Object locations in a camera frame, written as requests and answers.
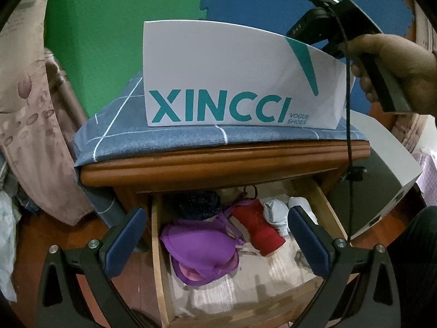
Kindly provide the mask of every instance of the metal screw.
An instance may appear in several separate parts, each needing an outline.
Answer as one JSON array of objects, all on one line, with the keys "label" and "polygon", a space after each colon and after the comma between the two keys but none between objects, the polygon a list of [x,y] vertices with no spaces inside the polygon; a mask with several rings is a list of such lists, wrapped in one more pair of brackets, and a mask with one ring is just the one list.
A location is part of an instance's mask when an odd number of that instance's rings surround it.
[{"label": "metal screw", "polygon": [[337,245],[339,248],[344,248],[347,245],[347,242],[343,238],[337,238],[334,241],[335,245]]},{"label": "metal screw", "polygon": [[385,247],[381,244],[376,244],[375,249],[380,253],[385,253]]},{"label": "metal screw", "polygon": [[100,241],[98,239],[92,239],[88,242],[88,247],[91,249],[97,248],[100,244]]},{"label": "metal screw", "polygon": [[54,254],[54,253],[56,253],[57,251],[58,251],[58,249],[59,249],[59,247],[55,244],[55,245],[52,245],[50,248],[49,248],[49,253],[50,254]]}]

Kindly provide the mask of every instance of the finger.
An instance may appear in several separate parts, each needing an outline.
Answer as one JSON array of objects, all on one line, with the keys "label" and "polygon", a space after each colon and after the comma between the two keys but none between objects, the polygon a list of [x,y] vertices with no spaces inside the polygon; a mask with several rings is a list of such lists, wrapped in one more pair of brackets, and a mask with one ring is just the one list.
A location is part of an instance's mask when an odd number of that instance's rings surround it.
[{"label": "finger", "polygon": [[376,93],[376,91],[375,91],[375,89],[373,87],[372,87],[372,90],[370,91],[370,93],[372,94],[374,102],[378,102],[379,101],[379,97],[378,97],[378,94]]},{"label": "finger", "polygon": [[368,93],[373,89],[372,81],[370,81],[368,76],[363,76],[360,79],[360,86],[365,93]]},{"label": "finger", "polygon": [[375,102],[375,99],[373,98],[373,95],[370,92],[366,93],[366,99],[371,103]]},{"label": "finger", "polygon": [[363,76],[363,73],[361,72],[361,69],[357,64],[352,64],[352,66],[350,67],[350,71],[357,78],[360,78],[361,76]]},{"label": "finger", "polygon": [[350,40],[347,46],[352,54],[370,53],[378,55],[384,45],[384,38],[384,34],[364,34]]}]

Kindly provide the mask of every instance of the black handheld device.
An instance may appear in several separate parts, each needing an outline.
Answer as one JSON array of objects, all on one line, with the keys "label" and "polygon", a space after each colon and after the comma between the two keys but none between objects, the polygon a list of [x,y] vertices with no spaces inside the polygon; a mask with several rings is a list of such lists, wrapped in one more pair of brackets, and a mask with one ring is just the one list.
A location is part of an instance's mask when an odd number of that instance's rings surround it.
[{"label": "black handheld device", "polygon": [[[362,34],[382,33],[375,22],[351,0],[309,1],[316,7],[307,11],[290,28],[286,34],[287,37],[309,45],[322,40],[328,40],[322,51],[334,58],[343,58],[344,52],[338,48],[338,45],[344,41],[343,36],[335,17],[326,10],[327,6],[338,16],[348,40],[352,40]],[[409,101],[403,93],[399,79],[388,71],[379,57],[363,53],[358,56],[352,56],[352,59],[355,63],[366,69],[384,112],[413,112]]]}]

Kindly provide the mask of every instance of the cardboard box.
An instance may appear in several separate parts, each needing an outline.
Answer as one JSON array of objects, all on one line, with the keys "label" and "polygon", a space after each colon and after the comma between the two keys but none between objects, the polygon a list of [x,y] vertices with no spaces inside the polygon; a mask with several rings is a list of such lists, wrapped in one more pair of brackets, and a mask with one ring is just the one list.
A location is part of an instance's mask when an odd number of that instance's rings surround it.
[{"label": "cardboard box", "polygon": [[149,126],[281,125],[335,129],[346,65],[279,34],[213,21],[144,23]]}]

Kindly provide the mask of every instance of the hand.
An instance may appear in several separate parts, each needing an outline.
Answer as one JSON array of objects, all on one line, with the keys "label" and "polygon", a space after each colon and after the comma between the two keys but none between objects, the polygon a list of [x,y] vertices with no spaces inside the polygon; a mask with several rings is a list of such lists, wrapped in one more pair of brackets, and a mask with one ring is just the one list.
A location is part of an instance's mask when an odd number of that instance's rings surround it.
[{"label": "hand", "polygon": [[[413,110],[421,115],[437,115],[437,61],[434,54],[419,45],[391,34],[365,34],[348,42],[353,55],[378,55],[387,69],[397,76]],[[370,102],[378,98],[366,71],[353,64],[352,73],[361,78],[360,86]]]}]

